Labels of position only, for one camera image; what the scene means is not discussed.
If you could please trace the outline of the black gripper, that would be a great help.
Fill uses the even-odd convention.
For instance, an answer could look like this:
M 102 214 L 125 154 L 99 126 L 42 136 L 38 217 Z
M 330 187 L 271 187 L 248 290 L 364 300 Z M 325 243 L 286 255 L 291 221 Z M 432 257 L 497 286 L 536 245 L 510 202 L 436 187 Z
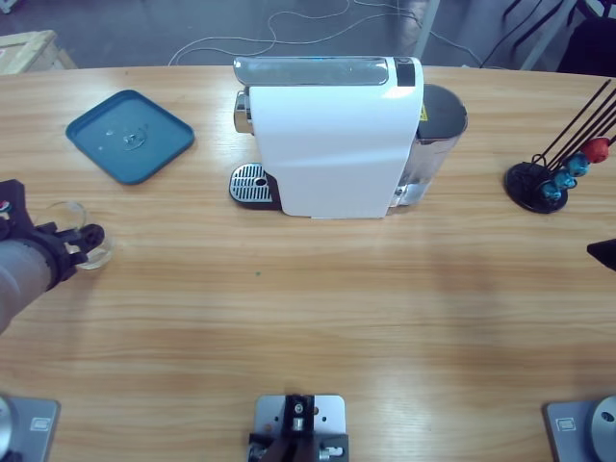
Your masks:
M 105 230 L 98 224 L 81 228 L 57 229 L 55 222 L 35 226 L 29 232 L 29 240 L 37 245 L 47 267 L 50 279 L 46 290 L 50 291 L 76 274 L 76 266 L 95 266 L 96 249 L 86 252 L 73 244 L 102 244 Z

